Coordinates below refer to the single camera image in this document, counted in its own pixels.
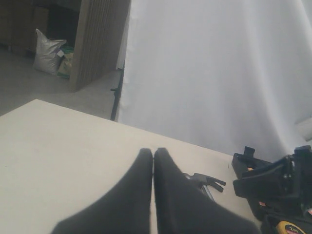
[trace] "white table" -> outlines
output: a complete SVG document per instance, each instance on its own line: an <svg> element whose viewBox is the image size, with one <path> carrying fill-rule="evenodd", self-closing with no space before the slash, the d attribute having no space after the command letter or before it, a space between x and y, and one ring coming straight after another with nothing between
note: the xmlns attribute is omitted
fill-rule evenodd
<svg viewBox="0 0 312 234"><path fill-rule="evenodd" d="M216 202L259 224L234 194L231 156L34 100L0 117L0 233L50 233L109 191L140 148L158 147L183 172L226 181L223 193L210 189ZM153 195L151 229L157 233Z"/></svg>

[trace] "bag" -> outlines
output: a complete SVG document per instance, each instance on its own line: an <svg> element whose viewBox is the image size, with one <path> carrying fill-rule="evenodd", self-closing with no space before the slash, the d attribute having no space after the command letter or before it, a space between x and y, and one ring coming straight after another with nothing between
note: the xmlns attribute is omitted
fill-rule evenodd
<svg viewBox="0 0 312 234"><path fill-rule="evenodd" d="M64 46L61 48L61 50L64 53L64 59L58 69L58 77L69 79L72 71L74 48L70 46Z"/></svg>
<svg viewBox="0 0 312 234"><path fill-rule="evenodd" d="M49 40L39 29L36 29L36 33L38 39L33 67L56 75L61 59L57 53L60 51L60 47L66 43L66 40Z"/></svg>

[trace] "gray floor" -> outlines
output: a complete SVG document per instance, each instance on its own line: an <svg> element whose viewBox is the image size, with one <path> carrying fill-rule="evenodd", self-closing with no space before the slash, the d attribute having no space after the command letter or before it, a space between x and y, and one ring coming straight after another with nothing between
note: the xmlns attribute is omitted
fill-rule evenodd
<svg viewBox="0 0 312 234"><path fill-rule="evenodd" d="M114 71L78 92L69 91L69 81L32 68L33 59L0 49L0 116L34 99L40 99L94 116L110 118L114 103L111 88L118 86L120 71Z"/></svg>

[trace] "white backdrop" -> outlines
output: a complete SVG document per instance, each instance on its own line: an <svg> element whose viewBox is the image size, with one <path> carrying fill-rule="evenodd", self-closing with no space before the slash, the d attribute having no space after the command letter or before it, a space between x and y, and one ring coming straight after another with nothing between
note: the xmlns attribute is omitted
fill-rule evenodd
<svg viewBox="0 0 312 234"><path fill-rule="evenodd" d="M310 0L132 0L118 121L275 160L307 144Z"/></svg>

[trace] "tape measure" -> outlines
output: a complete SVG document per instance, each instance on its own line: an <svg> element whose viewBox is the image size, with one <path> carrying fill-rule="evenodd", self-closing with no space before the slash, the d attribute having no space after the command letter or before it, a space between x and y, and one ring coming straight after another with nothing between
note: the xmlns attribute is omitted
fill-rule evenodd
<svg viewBox="0 0 312 234"><path fill-rule="evenodd" d="M286 221L279 222L279 224L276 226L276 229L278 234L306 234L296 225Z"/></svg>

